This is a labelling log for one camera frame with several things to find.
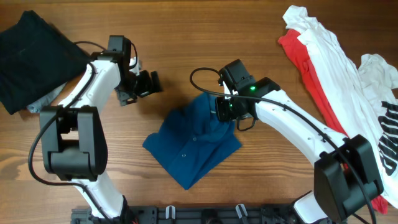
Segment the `blue polo shirt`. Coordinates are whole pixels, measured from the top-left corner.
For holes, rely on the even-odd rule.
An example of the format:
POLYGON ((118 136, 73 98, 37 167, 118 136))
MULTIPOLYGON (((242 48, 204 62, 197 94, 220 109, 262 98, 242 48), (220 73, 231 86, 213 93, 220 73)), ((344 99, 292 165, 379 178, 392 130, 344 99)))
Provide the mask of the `blue polo shirt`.
POLYGON ((232 121, 218 120, 215 97, 202 93, 187 106, 172 110, 142 146, 188 190, 242 146, 234 129, 232 121))

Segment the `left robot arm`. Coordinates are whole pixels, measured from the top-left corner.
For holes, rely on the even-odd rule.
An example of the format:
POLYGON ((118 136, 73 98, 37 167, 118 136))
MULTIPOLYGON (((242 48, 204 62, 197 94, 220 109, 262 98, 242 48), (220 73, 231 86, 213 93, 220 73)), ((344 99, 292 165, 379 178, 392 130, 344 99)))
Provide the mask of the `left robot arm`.
POLYGON ((157 72, 140 68, 135 45, 123 35, 112 35, 108 47, 90 56, 87 69, 75 89, 57 106, 40 112, 40 132, 31 146, 28 166, 32 177, 45 184, 74 186, 88 202, 74 209, 72 223, 138 223, 125 196, 106 172, 108 147, 100 120, 110 94, 121 106, 135 103, 162 87, 157 72), (37 144, 42 145, 45 170, 59 182, 40 178, 32 163, 37 144))

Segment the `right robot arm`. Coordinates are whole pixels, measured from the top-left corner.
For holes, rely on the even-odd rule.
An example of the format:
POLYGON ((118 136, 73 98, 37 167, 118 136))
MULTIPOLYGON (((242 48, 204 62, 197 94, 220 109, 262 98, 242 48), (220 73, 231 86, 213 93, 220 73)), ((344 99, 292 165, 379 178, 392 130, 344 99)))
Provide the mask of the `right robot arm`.
POLYGON ((224 93, 216 99, 220 121, 252 117, 280 132, 312 164, 314 188, 294 203, 302 223, 322 218, 342 222, 383 190, 370 142, 360 134, 347 137, 297 106, 270 78, 255 80, 239 59, 219 72, 224 93))

